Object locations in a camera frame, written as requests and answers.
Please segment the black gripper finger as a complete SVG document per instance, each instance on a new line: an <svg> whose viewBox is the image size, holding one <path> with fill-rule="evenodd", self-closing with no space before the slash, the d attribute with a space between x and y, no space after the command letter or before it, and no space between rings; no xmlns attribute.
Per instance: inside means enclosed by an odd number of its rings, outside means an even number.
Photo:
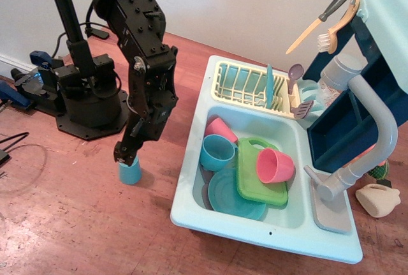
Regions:
<svg viewBox="0 0 408 275"><path fill-rule="evenodd" d="M132 165L139 149L139 143L129 144L117 142L113 151L114 160L125 165Z"/></svg>

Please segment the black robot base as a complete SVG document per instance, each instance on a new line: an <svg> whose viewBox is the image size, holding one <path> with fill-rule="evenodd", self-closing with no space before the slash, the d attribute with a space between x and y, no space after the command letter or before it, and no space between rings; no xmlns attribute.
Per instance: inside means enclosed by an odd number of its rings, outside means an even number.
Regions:
<svg viewBox="0 0 408 275"><path fill-rule="evenodd" d="M69 44L72 63L33 51L36 108L55 117L60 131L95 140L120 133L126 124L126 92L108 55L92 56L88 43Z"/></svg>

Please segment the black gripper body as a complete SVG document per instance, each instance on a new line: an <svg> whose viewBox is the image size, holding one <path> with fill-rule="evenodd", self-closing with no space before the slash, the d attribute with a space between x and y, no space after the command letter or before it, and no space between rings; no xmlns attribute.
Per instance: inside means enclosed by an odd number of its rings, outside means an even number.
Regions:
<svg viewBox="0 0 408 275"><path fill-rule="evenodd" d="M121 142L139 143L141 148L146 141L158 141L178 100L175 94L153 94L143 104L127 97L129 118Z"/></svg>

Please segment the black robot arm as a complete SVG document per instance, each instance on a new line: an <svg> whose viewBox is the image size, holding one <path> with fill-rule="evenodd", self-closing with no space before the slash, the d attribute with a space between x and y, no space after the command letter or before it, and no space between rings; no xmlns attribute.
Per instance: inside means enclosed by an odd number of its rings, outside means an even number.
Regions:
<svg viewBox="0 0 408 275"><path fill-rule="evenodd" d="M73 61L68 71L54 70L69 118L87 127L109 124L122 112L113 62L100 67L91 56L72 0L54 1ZM163 41L166 19L156 0L93 0L92 5L117 36L129 65L128 120L113 157L119 163L132 165L144 142L159 140L177 104L177 48Z"/></svg>

